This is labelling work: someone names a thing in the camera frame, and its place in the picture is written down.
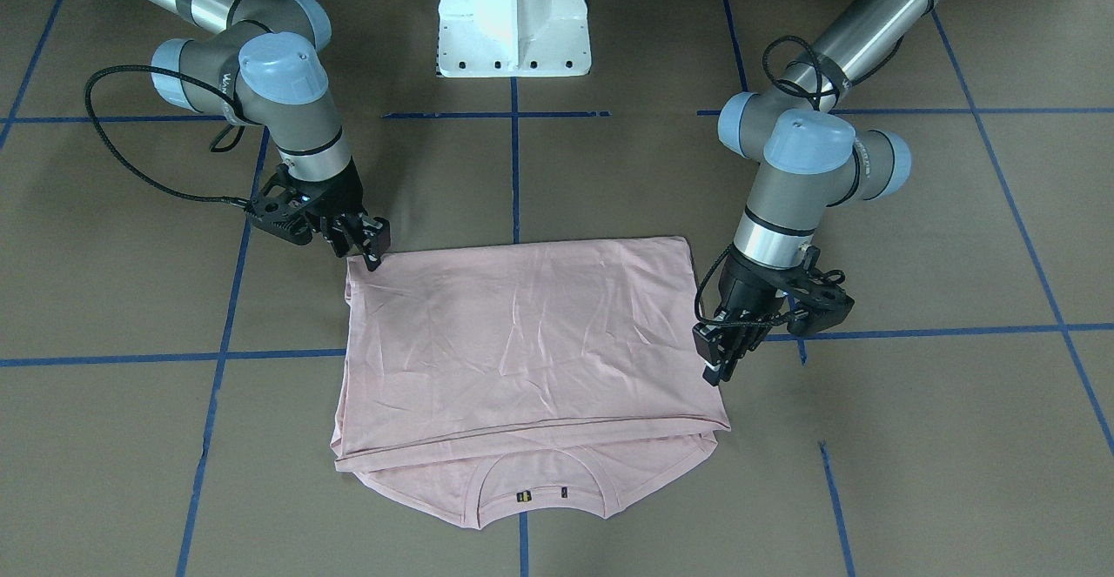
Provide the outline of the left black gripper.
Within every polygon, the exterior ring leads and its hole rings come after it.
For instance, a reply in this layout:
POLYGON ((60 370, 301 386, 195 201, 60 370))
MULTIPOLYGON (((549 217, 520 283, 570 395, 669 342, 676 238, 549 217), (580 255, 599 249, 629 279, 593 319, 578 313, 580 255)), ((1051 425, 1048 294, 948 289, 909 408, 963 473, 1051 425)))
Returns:
POLYGON ((703 378, 711 387, 729 381, 740 360, 760 346, 771 327, 795 322, 795 312, 781 311, 795 268, 760 265, 734 246, 725 250, 722 264, 719 316, 693 327, 696 350, 705 362, 703 378))

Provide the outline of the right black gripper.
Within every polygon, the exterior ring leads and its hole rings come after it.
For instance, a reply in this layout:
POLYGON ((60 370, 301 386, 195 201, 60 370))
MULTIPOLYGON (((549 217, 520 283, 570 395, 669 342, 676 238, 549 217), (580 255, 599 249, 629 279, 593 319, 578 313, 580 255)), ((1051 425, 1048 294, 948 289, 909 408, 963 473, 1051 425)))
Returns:
POLYGON ((289 205, 299 201, 289 217, 289 239, 304 246, 316 231, 335 247, 338 257, 359 257, 368 272, 375 272, 391 247, 391 227, 385 218, 367 216, 355 163, 346 162, 345 169, 326 180, 299 179, 287 168, 283 173, 293 189, 289 205))

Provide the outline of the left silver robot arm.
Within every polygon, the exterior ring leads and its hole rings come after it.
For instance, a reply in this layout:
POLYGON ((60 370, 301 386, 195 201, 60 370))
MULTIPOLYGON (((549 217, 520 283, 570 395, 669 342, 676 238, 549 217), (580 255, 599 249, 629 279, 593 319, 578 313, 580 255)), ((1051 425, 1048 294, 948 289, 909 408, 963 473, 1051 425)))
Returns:
POLYGON ((729 381, 773 327, 812 338, 852 311, 844 272, 819 268, 815 231, 830 208, 902 188, 912 156, 903 138, 858 131, 836 106, 940 2, 856 0, 815 41, 779 37, 762 53, 768 90, 736 94, 721 109, 721 144, 756 162, 758 173, 735 236, 710 271, 719 305, 705 315, 694 300, 694 343, 711 387, 729 381))

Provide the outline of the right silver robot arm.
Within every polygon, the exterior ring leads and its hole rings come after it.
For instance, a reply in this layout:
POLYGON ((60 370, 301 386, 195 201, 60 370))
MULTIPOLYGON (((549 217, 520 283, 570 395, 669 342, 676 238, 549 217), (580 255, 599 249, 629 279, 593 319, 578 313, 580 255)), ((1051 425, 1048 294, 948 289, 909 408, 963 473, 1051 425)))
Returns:
POLYGON ((365 192, 319 53, 331 42, 329 14, 315 0, 147 0, 207 39, 170 39, 138 74, 167 104, 219 116, 231 131, 263 126, 278 167, 251 198, 197 196, 238 208, 256 228, 296 246, 315 235, 339 258, 379 267, 390 225, 370 216, 365 192))

